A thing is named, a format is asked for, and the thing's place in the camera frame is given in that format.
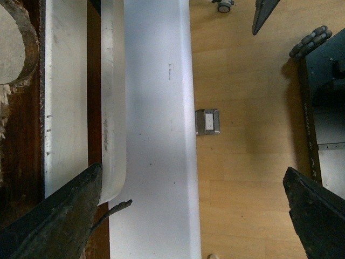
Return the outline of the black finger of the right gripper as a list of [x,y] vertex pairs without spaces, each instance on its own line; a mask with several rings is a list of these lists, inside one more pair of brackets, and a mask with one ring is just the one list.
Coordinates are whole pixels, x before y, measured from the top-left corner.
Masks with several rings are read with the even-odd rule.
[[280,0],[256,0],[256,10],[252,24],[252,34],[255,36],[267,21]]

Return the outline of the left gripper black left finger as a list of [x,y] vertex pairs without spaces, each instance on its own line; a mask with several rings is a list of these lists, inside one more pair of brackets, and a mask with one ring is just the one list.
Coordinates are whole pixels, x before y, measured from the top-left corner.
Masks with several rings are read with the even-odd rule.
[[1,258],[79,258],[101,187],[102,165],[94,163],[1,230]]

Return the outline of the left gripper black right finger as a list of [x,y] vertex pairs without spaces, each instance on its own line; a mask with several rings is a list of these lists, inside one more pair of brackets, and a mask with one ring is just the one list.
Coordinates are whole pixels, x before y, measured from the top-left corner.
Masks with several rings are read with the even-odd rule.
[[344,258],[344,199],[288,167],[289,215],[308,258]]

